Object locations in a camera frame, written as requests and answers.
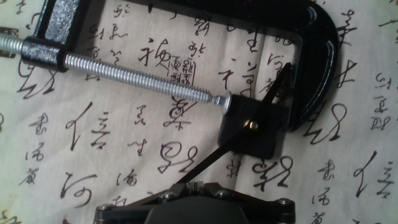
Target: black device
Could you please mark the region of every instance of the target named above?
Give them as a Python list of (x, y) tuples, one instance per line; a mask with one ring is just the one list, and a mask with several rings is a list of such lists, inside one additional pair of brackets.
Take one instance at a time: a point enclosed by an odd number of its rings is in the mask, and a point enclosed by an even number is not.
[[(223, 118), (220, 147), (170, 189), (125, 207), (100, 206), (95, 222), (108, 223), (294, 223), (295, 204), (265, 202), (217, 183), (190, 181), (233, 151), (270, 159), (278, 130), (295, 131), (320, 105), (338, 60), (338, 34), (329, 15), (309, 0), (131, 0), (211, 22), (281, 34), (298, 47), (262, 101), (233, 95)], [(25, 63), (66, 72), (90, 0), (45, 0), (33, 36), (22, 45)], [(282, 103), (272, 103), (279, 96)]]

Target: screw thread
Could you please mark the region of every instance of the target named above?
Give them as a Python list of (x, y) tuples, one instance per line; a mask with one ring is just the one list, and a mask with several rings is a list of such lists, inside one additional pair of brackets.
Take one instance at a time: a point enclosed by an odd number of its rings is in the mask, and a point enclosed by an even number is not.
[(0, 49), (14, 54), (21, 54), (24, 40), (10, 35), (0, 34)]
[(209, 91), (175, 83), (145, 72), (135, 71), (130, 68), (124, 68), (78, 54), (67, 53), (64, 66), (92, 75), (99, 75), (121, 83), (141, 87), (146, 90), (173, 95), (178, 98), (185, 98), (203, 104), (207, 104), (214, 100), (214, 97), (210, 95)]

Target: brass rivet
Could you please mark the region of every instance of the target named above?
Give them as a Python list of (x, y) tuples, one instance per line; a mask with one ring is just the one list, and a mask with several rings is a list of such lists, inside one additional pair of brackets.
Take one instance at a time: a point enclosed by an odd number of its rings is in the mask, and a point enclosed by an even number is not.
[(257, 129), (259, 129), (259, 125), (250, 120), (247, 120), (244, 122), (243, 127), (247, 127), (247, 126), (249, 126), (249, 128), (253, 131), (257, 131)]

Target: black metal housing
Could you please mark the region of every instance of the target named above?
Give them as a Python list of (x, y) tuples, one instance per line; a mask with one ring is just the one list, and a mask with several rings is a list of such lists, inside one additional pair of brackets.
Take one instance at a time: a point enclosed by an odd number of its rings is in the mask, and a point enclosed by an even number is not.
[[(228, 192), (228, 197), (217, 194)], [(165, 192), (176, 197), (159, 201)], [(220, 223), (295, 223), (295, 203), (266, 202), (239, 192), (224, 189), (218, 183), (208, 183), (197, 191), (186, 184), (173, 186), (150, 197), (123, 207), (96, 210), (95, 224), (122, 223), (173, 223), (173, 224), (220, 224)]]

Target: threaded screw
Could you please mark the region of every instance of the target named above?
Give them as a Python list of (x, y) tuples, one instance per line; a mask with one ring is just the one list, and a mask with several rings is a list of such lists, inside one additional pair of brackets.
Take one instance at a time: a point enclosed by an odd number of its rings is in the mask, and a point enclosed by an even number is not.
[[(0, 50), (21, 54), (24, 40), (9, 35), (0, 34)], [(226, 114), (231, 104), (231, 93), (227, 96), (213, 96), (207, 90), (197, 87), (175, 83), (164, 78), (148, 73), (136, 71), (111, 63), (102, 62), (90, 57), (67, 53), (63, 61), (65, 68), (79, 70), (92, 75), (99, 75), (121, 83), (156, 91), (177, 98), (185, 98), (190, 101), (197, 101), (202, 104), (213, 102), (221, 106), (222, 114)]]

